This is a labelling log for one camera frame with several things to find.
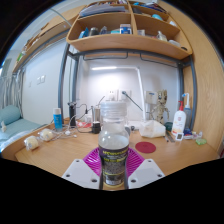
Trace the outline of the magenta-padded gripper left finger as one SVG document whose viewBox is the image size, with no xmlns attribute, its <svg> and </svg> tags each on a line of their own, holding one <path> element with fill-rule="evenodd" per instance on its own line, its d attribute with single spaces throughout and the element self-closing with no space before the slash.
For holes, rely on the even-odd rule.
<svg viewBox="0 0 224 224">
<path fill-rule="evenodd" d="M 62 178 L 83 188 L 99 189 L 101 185 L 99 149 L 93 149 L 83 159 L 75 159 Z"/>
</svg>

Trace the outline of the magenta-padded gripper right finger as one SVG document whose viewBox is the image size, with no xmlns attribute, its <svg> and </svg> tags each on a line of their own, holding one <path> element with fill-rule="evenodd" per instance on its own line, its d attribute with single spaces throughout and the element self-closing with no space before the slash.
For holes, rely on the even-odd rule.
<svg viewBox="0 0 224 224">
<path fill-rule="evenodd" d="M 126 188 L 135 189 L 164 177 L 153 159 L 144 159 L 134 149 L 128 149 L 126 159 Z"/>
</svg>

